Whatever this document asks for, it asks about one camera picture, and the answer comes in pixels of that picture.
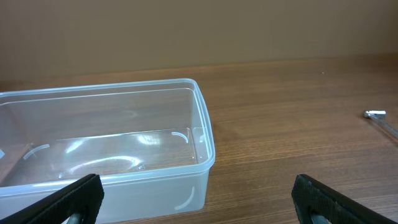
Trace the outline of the clear plastic container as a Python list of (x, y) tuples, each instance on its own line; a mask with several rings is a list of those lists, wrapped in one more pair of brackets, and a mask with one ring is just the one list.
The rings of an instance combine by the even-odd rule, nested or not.
[(87, 174), (98, 223), (199, 210), (215, 155), (192, 79), (1, 93), (2, 218)]

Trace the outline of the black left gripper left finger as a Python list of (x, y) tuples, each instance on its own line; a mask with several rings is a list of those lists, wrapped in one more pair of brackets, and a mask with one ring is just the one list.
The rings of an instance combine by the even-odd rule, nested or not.
[(98, 174), (88, 174), (38, 202), (6, 217), (1, 224), (94, 224), (104, 190)]

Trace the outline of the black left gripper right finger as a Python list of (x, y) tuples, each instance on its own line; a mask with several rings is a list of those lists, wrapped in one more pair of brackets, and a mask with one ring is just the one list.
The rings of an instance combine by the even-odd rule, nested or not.
[(397, 224), (306, 174), (296, 176), (291, 196), (300, 224)]

